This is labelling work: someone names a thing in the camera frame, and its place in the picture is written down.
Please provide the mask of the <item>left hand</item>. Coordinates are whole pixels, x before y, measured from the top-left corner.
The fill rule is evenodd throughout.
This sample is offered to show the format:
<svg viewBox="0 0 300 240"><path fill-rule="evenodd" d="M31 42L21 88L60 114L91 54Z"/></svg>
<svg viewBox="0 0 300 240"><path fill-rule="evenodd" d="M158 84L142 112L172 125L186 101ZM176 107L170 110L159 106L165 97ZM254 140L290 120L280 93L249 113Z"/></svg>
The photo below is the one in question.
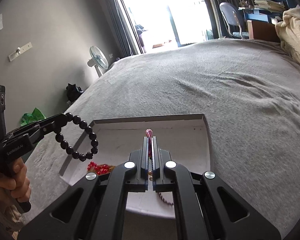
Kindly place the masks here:
<svg viewBox="0 0 300 240"><path fill-rule="evenodd" d="M24 203L30 200L31 188L30 180L27 178L27 167L21 158L15 160L12 164L14 175L7 177L0 173L0 204L10 205L11 201L6 193L10 191L11 197L18 202Z"/></svg>

